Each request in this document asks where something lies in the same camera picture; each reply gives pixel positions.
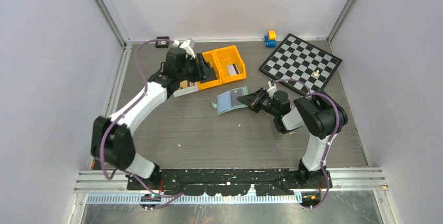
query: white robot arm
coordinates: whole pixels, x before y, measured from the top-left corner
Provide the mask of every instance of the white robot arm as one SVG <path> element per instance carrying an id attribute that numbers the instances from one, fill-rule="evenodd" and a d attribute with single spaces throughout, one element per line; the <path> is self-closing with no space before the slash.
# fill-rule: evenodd
<path id="1" fill-rule="evenodd" d="M 192 50 L 193 40 L 180 45 L 176 41 L 166 54 L 163 69 L 153 74 L 142 89 L 127 105 L 109 118 L 99 116 L 94 121 L 91 154 L 100 158 L 100 144 L 111 124 L 109 136 L 104 142 L 104 160 L 117 169 L 136 174 L 156 183 L 159 166 L 143 158 L 135 151 L 132 136 L 141 122 L 180 87 L 180 82 L 207 82 L 215 79 L 214 70 L 204 61 L 201 53 Z"/>
<path id="2" fill-rule="evenodd" d="M 326 100 L 324 97 L 328 96 L 324 92 L 319 92 L 310 98 L 298 98 L 294 100 L 295 107 L 290 108 L 288 94 L 278 91 L 274 81 L 270 81 L 268 85 L 268 89 L 261 88 L 255 93 L 239 97 L 238 100 L 248 105 L 251 111 L 258 113 L 263 110 L 274 116 L 275 128 L 283 134 L 305 124 L 310 136 L 306 153 L 298 165 L 298 180 L 300 184 L 304 184 L 310 179 L 321 177 L 321 164 L 325 168 L 328 145 L 332 144 L 337 133 L 347 124 L 346 112 L 332 99 Z M 334 132 L 337 119 L 331 102 L 334 103 L 339 115 L 339 127 L 332 138 L 330 135 Z"/>

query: checkerboard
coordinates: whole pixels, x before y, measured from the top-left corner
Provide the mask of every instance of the checkerboard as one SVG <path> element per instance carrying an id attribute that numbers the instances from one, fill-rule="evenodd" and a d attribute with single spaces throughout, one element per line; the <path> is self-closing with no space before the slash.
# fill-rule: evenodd
<path id="1" fill-rule="evenodd" d="M 341 62 L 340 58 L 288 34 L 259 70 L 274 79 L 300 80 L 313 92 L 325 88 Z M 308 92 L 298 82 L 285 81 L 282 84 L 302 95 Z"/>

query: checkerboard square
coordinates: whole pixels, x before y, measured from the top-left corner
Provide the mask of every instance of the checkerboard square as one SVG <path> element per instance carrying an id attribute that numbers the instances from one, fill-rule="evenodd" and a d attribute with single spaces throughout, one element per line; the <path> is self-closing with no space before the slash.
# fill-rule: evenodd
<path id="1" fill-rule="evenodd" d="M 291 78 L 304 82 L 311 91 L 325 88 L 342 60 L 289 34 L 260 66 L 259 70 L 274 79 Z M 302 84 L 289 81 L 285 86 L 305 95 Z"/>

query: metal floor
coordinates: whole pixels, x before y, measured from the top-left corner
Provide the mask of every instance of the metal floor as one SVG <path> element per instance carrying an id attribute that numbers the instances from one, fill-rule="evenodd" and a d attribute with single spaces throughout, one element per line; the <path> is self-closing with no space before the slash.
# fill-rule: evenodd
<path id="1" fill-rule="evenodd" d="M 298 204 L 172 205 L 144 212 L 140 205 L 87 205 L 83 224 L 378 224 L 383 223 L 372 191 L 330 192 L 321 207 L 310 211 Z"/>
<path id="2" fill-rule="evenodd" d="M 326 41 L 312 44 L 330 52 Z M 204 52 L 235 44 L 246 64 L 246 80 L 171 97 L 156 108 L 138 127 L 134 142 L 139 154 L 162 168 L 294 168 L 305 153 L 309 133 L 305 127 L 293 134 L 278 133 L 272 117 L 264 112 L 255 114 L 238 109 L 217 116 L 211 101 L 224 91 L 248 86 L 249 92 L 267 87 L 271 78 L 258 71 L 259 66 L 274 50 L 263 42 L 196 43 L 195 52 Z M 143 87 L 132 47 L 120 94 L 118 108 L 128 103 Z M 167 49 L 153 44 L 140 50 L 141 64 L 147 77 L 156 72 L 165 60 Z M 291 100 L 300 95 L 280 85 Z M 338 73 L 325 91 L 344 109 L 349 109 Z M 365 159 L 356 133 L 354 119 L 348 110 L 349 122 L 343 127 L 328 155 L 327 165 L 365 167 Z"/>

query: yellow block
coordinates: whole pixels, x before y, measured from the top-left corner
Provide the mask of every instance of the yellow block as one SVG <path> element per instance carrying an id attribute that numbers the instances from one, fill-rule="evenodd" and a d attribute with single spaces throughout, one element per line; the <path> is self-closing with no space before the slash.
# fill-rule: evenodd
<path id="1" fill-rule="evenodd" d="M 235 45 L 214 49 L 213 52 L 220 64 L 220 76 L 223 80 L 223 84 L 246 79 L 246 66 L 241 59 L 240 53 L 238 52 L 238 49 Z M 227 66 L 232 64 L 235 64 L 237 66 L 239 74 L 230 75 Z"/>
<path id="2" fill-rule="evenodd" d="M 267 38 L 269 40 L 275 40 L 275 31 L 274 30 L 270 30 L 267 32 Z"/>

